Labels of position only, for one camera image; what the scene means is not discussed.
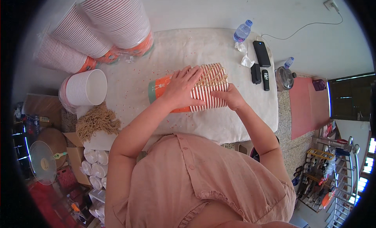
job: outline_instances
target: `water bottle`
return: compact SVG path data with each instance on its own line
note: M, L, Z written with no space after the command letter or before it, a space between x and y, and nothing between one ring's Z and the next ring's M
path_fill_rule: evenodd
M290 66L293 64L294 62L294 57L290 57L284 64L284 68L285 69L288 69L290 68Z
M246 23L239 25L237 30L234 33L235 42L244 42L251 32L252 21L247 20Z

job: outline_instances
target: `cardboard box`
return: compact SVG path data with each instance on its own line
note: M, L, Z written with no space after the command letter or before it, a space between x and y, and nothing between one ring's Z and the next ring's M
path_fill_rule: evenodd
M84 147L78 138L76 132L64 133L64 136L69 139L77 147L67 147L68 156L73 169L73 173L79 183L84 185L91 185L89 176L83 174L80 170L81 163L85 159L83 155Z

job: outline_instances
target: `white cable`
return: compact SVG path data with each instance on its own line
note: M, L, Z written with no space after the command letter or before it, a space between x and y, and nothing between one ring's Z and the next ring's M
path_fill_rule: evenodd
M306 27L306 26L308 26L308 25L313 25L313 24L339 25L340 23L323 23L323 22L314 22L314 23L306 24L306 25L303 26L302 28L304 28L304 27ZM263 37L264 35L268 35L268 36L273 37L273 38L275 38L275 39L286 40L286 39L289 39L289 38L291 38L292 36L294 36L294 34L296 34L296 33L297 33L299 30L301 30L302 28L298 29L295 33L293 33L293 35L291 35L290 37L287 37L287 38L285 38L285 39L280 39L280 38L277 38L277 37L273 37L273 36L271 36L271 35L269 35L269 34L262 34L261 37Z

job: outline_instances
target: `clothing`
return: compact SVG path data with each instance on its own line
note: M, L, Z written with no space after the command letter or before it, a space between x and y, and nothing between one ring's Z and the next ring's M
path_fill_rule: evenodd
M182 228L212 200L246 222L288 222L295 199L294 188L251 157L175 134L155 143L134 167L129 197L106 215L106 227Z

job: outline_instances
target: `table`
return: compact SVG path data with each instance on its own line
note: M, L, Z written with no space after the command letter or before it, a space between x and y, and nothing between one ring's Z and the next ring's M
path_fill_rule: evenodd
M246 102L272 129L278 128L278 101L274 75L274 60L269 48L271 67L261 68L269 72L270 91L264 91L263 84L253 84L250 69L241 66L244 53L235 48L234 30L219 28L190 28L167 30L154 33L154 49L134 63L120 60L114 65L102 64L100 69L106 74L108 91L106 103L122 122L129 124L147 108L148 83L174 70L187 65L195 66L219 62L227 70L228 80L242 94ZM251 32L244 42L251 60L257 58L252 42L258 35ZM78 109L78 117L85 114L88 107ZM219 144L250 140L248 133L237 114L229 108L210 109L198 113L169 114L158 126L144 150L161 136L173 132L183 132L204 136ZM91 149L110 150L115 136L98 133L90 143Z

